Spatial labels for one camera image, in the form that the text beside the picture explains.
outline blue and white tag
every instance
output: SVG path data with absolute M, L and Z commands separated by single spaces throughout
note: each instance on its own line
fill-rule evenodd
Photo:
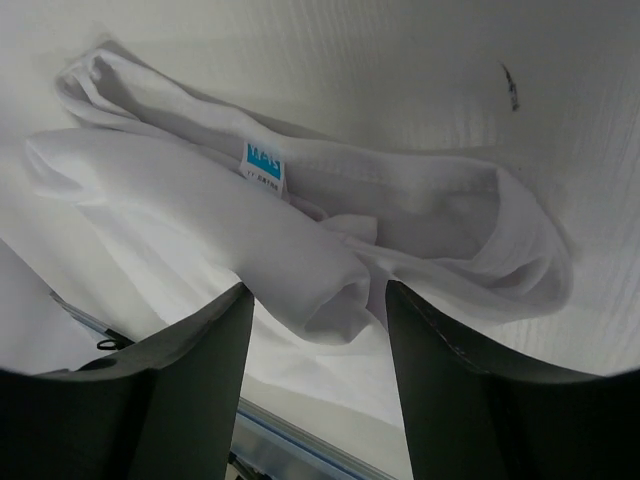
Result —
M 250 182 L 257 183 L 278 198 L 284 192 L 284 163 L 272 152 L 245 142 L 240 173 Z

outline clothing label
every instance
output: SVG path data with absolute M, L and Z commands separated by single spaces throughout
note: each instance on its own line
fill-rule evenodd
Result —
M 245 143 L 240 173 L 250 182 L 267 188 L 282 197 L 284 191 L 284 163 L 276 155 L 261 147 Z

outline blue label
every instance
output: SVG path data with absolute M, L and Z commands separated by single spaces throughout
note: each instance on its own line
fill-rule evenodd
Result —
M 271 155 L 247 143 L 247 162 L 264 170 L 269 175 L 280 180 L 280 160 L 275 160 Z

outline black scuff mark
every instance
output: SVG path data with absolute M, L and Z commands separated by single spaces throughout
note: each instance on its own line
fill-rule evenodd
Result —
M 513 80 L 511 73 L 507 70 L 507 67 L 504 63 L 500 62 L 502 65 L 502 69 L 504 70 L 504 74 L 507 77 L 507 82 L 509 82 L 509 96 L 511 97 L 511 111 L 517 112 L 520 109 L 520 102 L 518 101 L 518 88 L 516 87 L 516 82 Z

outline white garment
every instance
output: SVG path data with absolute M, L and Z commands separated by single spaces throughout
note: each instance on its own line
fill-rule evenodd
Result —
M 168 322 L 236 271 L 280 321 L 256 311 L 247 373 L 263 382 L 401 426 L 386 332 L 364 308 L 369 294 L 384 320 L 388 277 L 478 323 L 550 313 L 570 293 L 555 228 L 488 162 L 284 137 L 105 50 L 56 89 L 84 123 L 138 135 L 33 137 L 26 164 L 39 193 L 74 204 Z M 220 168 L 237 169 L 245 141 L 284 160 L 290 204 Z

